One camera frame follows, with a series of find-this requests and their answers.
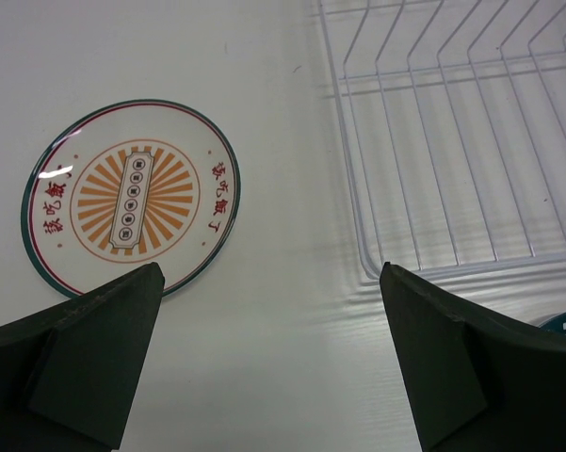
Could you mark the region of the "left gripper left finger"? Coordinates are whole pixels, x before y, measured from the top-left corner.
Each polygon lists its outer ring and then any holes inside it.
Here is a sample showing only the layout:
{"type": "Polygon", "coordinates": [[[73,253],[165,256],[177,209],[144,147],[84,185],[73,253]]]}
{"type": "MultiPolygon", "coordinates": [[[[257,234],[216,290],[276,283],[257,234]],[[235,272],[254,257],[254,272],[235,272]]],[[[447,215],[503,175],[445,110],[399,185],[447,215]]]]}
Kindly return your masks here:
{"type": "Polygon", "coordinates": [[[160,309],[159,264],[0,327],[0,448],[118,448],[160,309]]]}

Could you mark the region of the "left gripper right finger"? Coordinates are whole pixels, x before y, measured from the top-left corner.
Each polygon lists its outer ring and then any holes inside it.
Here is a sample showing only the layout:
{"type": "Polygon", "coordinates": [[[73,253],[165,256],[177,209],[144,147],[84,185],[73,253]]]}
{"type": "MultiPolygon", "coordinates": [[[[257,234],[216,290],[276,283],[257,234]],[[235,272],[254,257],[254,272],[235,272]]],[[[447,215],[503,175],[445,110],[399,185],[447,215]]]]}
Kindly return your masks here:
{"type": "Polygon", "coordinates": [[[380,291],[424,451],[566,451],[566,336],[385,263],[380,291]]]}

